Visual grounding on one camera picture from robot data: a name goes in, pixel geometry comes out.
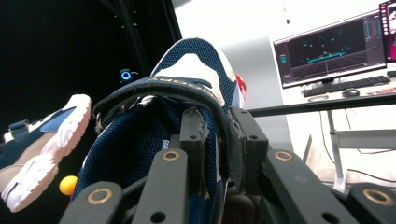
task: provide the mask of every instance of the brass insert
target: brass insert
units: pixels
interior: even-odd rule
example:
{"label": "brass insert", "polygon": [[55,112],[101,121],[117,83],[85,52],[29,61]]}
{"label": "brass insert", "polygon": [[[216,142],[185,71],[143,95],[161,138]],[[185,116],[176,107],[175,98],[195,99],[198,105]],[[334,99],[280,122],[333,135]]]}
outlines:
{"label": "brass insert", "polygon": [[[105,194],[104,197],[101,198],[95,197],[95,194],[102,192]],[[111,198],[111,195],[113,195],[111,189],[105,189],[105,188],[96,189],[93,192],[91,192],[90,195],[88,195],[88,203],[91,204],[105,203],[109,198]]]}
{"label": "brass insert", "polygon": [[163,159],[165,161],[175,161],[180,157],[180,155],[175,151],[168,151],[163,153]]}
{"label": "brass insert", "polygon": [[275,157],[280,161],[291,161],[291,159],[293,159],[293,156],[285,151],[276,152]]}
{"label": "brass insert", "polygon": [[364,189],[363,195],[374,203],[379,203],[385,206],[392,206],[395,204],[392,198],[388,194],[378,189]]}

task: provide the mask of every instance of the yellow ball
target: yellow ball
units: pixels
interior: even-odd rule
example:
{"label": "yellow ball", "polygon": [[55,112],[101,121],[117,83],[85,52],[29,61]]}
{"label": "yellow ball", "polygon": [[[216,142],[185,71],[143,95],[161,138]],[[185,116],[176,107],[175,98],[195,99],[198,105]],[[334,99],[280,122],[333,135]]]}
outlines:
{"label": "yellow ball", "polygon": [[68,175],[59,184],[59,190],[64,195],[72,195],[73,190],[77,183],[77,177],[74,175]]}

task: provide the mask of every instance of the computer mouse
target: computer mouse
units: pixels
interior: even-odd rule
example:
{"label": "computer mouse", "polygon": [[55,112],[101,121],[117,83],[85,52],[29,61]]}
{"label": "computer mouse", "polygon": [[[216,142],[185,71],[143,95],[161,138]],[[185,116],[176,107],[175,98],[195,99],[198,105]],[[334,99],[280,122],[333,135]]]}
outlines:
{"label": "computer mouse", "polygon": [[344,97],[352,97],[352,96],[359,96],[361,92],[356,89],[347,89],[344,90],[342,94]]}

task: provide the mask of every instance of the cable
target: cable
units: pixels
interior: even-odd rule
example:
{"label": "cable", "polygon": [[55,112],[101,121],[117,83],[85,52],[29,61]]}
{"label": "cable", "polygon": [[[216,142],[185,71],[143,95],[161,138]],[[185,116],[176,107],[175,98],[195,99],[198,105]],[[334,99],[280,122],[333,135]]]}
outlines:
{"label": "cable", "polygon": [[[326,153],[329,156],[329,159],[332,161],[333,164],[335,164],[334,160],[332,159],[332,156],[329,153],[329,150],[326,147],[326,142],[324,140],[323,120],[322,120],[322,116],[321,116],[321,112],[320,111],[319,111],[319,116],[320,116],[320,129],[321,129],[322,138],[323,138],[323,146],[326,149]],[[378,180],[382,180],[382,181],[386,181],[386,182],[389,182],[389,183],[396,183],[395,180],[384,179],[384,178],[381,178],[381,177],[378,177],[378,176],[375,176],[375,175],[370,175],[370,174],[364,173],[364,172],[359,171],[359,170],[354,170],[354,169],[346,169],[346,170],[350,171],[350,172],[356,172],[356,173],[359,173],[359,174],[362,174],[362,175],[368,175],[368,176],[370,176],[372,178],[375,178],[375,179],[378,179]]]}
{"label": "cable", "polygon": [[370,177],[372,177],[372,178],[379,179],[379,180],[382,180],[382,181],[387,181],[387,182],[390,182],[390,183],[396,183],[395,180],[388,180],[388,179],[384,179],[384,178],[381,178],[381,177],[378,177],[378,176],[375,176],[375,175],[369,175],[369,174],[364,173],[364,172],[362,172],[362,171],[353,170],[353,169],[347,169],[347,170],[348,170],[348,171],[352,171],[352,172],[356,172],[356,173],[360,173],[360,174],[362,174],[362,175],[368,175],[368,176],[370,176]]}
{"label": "cable", "polygon": [[347,110],[344,109],[344,111],[346,112],[346,121],[347,121],[347,125],[349,126],[349,130],[352,130],[352,128],[350,127],[350,123],[349,123],[349,117],[347,116]]}
{"label": "cable", "polygon": [[386,153],[386,152],[391,152],[395,151],[395,149],[384,149],[383,151],[376,151],[376,152],[362,152],[360,149],[358,149],[360,154],[363,155],[374,155],[374,154],[380,154],[380,153]]}
{"label": "cable", "polygon": [[329,150],[326,147],[326,142],[324,140],[323,121],[322,121],[322,117],[321,117],[321,111],[319,111],[319,115],[320,115],[320,129],[321,129],[321,132],[322,132],[323,146],[324,146],[324,148],[326,148],[326,152],[327,152],[327,155],[329,156],[329,159],[332,161],[333,164],[335,164],[334,160],[332,159],[332,156],[329,153]]}

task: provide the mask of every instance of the sneaker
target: sneaker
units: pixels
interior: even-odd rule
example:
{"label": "sneaker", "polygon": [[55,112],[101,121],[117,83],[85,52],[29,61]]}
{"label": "sneaker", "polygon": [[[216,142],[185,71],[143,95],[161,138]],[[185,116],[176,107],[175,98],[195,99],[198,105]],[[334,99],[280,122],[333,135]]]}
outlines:
{"label": "sneaker", "polygon": [[226,114],[230,106],[241,107],[240,94],[221,50],[201,38],[176,42],[150,77],[121,87],[93,107],[99,136],[78,174],[72,201],[96,182],[126,188],[148,175],[155,154],[167,149],[172,134],[180,134],[182,113],[197,105],[209,130],[205,137],[206,191],[190,196],[189,222],[219,223],[222,184],[227,181],[219,168],[219,151],[225,152],[230,142]]}
{"label": "sneaker", "polygon": [[76,94],[40,121],[9,125],[0,154],[0,192],[11,212],[21,211],[47,188],[62,157],[85,133],[90,115],[91,98]]}

